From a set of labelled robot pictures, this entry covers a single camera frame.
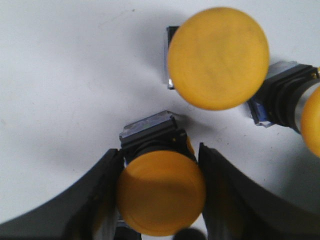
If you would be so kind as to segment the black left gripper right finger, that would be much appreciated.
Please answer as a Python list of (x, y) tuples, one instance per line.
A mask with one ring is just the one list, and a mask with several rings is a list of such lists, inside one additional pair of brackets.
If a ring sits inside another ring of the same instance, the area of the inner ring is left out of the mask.
[(274, 195), (216, 149), (199, 145), (206, 183), (202, 215), (210, 240), (318, 240), (320, 216)]

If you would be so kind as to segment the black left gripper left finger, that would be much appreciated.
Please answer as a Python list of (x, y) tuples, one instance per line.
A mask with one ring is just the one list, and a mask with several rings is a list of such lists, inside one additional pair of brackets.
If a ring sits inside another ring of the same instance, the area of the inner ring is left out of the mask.
[(2, 240), (112, 240), (123, 152), (109, 149), (76, 183), (41, 206), (0, 225)]

